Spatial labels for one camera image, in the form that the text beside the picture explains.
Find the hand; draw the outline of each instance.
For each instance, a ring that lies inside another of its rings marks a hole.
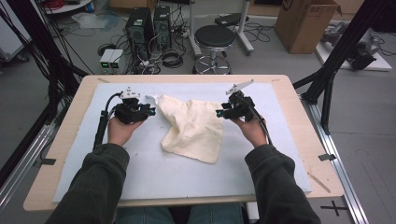
[[[108,143],[113,143],[122,147],[132,136],[144,121],[135,122],[132,124],[122,123],[116,117],[110,119],[107,124]]]
[[[267,136],[256,117],[253,117],[249,122],[242,121],[241,119],[231,119],[231,121],[238,125],[242,134],[254,147],[268,144]]]

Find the black stool seat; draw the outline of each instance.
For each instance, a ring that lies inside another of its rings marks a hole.
[[[227,48],[234,41],[233,31],[219,25],[207,25],[195,32],[195,40],[208,48]]]

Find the cream cloth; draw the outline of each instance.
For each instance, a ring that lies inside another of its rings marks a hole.
[[[220,103],[189,100],[181,102],[161,96],[158,107],[172,124],[161,141],[163,150],[198,161],[216,163],[223,136],[222,119],[216,117]]]

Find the wooden table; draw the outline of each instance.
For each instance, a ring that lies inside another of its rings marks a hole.
[[[304,168],[313,191],[306,193],[308,198],[339,197],[344,194],[338,176],[329,161],[321,161],[318,156],[325,153],[318,136],[306,115],[290,80],[282,75],[232,75],[232,76],[192,76],[192,75],[156,75],[156,76],[88,76],[85,77],[78,92],[70,105],[47,158],[56,159],[54,165],[43,165],[35,179],[24,202],[27,211],[53,210],[57,203],[52,202],[52,197],[57,188],[64,161],[72,146],[78,126],[85,111],[90,105],[91,98],[99,83],[212,83],[227,82],[241,83],[248,79],[255,82],[271,83],[276,93],[278,102],[283,110],[285,120],[290,128],[294,143],[302,158]],[[192,203],[225,203],[225,202],[252,202],[255,196],[243,197],[210,197],[186,199],[161,199],[123,201],[119,206],[145,206],[164,204],[192,204]]]

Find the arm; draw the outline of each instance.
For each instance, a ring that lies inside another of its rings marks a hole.
[[[69,190],[46,223],[111,223],[119,202],[128,153],[121,147],[142,122],[123,124],[111,119],[108,144],[89,153]]]
[[[257,119],[233,119],[255,147],[245,157],[253,179],[260,223],[320,223],[317,214],[294,180],[294,161],[267,145]]]

